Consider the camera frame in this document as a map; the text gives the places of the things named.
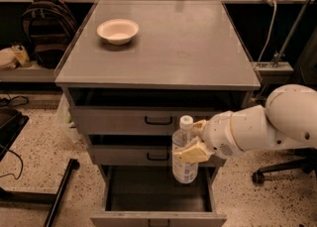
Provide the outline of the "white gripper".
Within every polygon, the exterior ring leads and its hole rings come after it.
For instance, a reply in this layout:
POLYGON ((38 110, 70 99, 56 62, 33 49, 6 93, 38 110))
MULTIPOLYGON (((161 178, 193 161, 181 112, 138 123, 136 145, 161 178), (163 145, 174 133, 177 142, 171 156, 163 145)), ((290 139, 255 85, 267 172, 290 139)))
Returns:
POLYGON ((208 122, 199 120, 193 127, 203 130, 202 140, 195 137, 184 147, 175 148, 173 155, 182 163, 207 162, 214 154, 221 159, 239 157, 244 152, 237 146, 231 126, 233 112, 227 111, 216 114, 208 122))

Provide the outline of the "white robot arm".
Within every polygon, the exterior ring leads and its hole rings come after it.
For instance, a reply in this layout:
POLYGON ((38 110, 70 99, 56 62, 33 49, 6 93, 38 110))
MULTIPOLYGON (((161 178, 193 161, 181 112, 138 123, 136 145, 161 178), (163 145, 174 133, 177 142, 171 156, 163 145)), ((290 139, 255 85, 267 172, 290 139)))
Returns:
POLYGON ((298 84, 275 89, 264 106, 227 111, 194 124, 193 138, 172 151, 183 163, 251 150, 317 148, 317 91, 298 84))

